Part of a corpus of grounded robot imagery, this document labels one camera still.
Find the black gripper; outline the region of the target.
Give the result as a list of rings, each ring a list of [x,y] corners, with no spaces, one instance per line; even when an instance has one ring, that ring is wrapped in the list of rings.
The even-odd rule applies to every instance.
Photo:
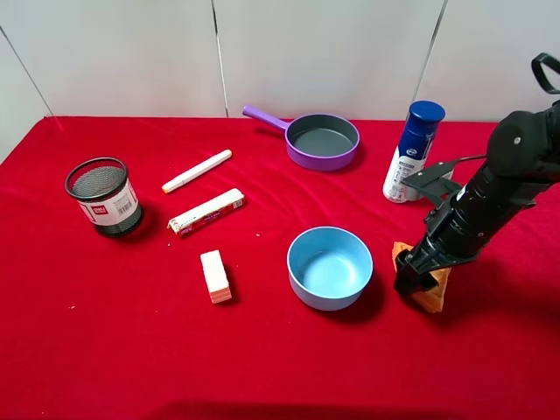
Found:
[[[394,289],[401,296],[436,289],[438,280],[428,272],[475,259],[536,197],[535,182],[498,176],[487,163],[463,186],[444,177],[452,167],[434,164],[402,181],[435,208],[425,218],[423,239],[395,258]]]

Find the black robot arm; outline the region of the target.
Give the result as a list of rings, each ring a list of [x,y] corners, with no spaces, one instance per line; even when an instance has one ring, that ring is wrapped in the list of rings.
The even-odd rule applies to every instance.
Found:
[[[434,164],[403,181],[435,206],[425,218],[423,239],[395,257],[394,288],[403,296],[435,288],[433,271],[476,259],[500,229],[558,182],[559,104],[501,120],[465,185],[446,178],[454,166]]]

